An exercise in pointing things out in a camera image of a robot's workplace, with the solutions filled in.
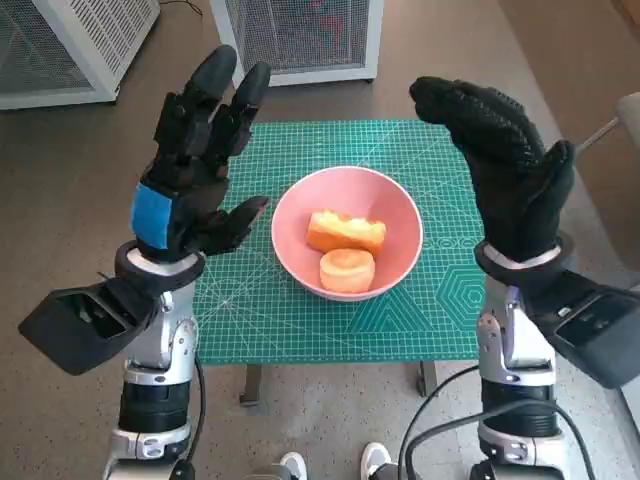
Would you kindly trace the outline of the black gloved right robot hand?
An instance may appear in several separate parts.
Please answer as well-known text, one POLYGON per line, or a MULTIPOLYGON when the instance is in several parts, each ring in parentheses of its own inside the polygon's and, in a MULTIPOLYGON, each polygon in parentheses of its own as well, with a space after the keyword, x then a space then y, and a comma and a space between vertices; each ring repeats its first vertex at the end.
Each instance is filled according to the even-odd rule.
POLYGON ((445 126, 465 157, 485 240, 519 263, 554 248, 574 184, 574 145, 546 148, 525 108, 492 87, 422 76, 409 95, 417 116, 445 126))

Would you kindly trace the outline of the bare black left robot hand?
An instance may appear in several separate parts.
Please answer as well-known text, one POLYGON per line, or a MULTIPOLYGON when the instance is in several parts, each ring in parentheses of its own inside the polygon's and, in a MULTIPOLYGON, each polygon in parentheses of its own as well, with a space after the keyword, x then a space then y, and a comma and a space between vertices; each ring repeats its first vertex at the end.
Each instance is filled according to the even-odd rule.
POLYGON ((258 195, 231 211, 221 207, 229 161, 247 146, 271 77, 267 63, 256 63, 225 104, 236 62, 235 50, 221 45, 181 92, 165 97, 154 133, 158 149, 140 178, 131 213, 137 248, 155 262, 235 250, 269 203, 258 195))

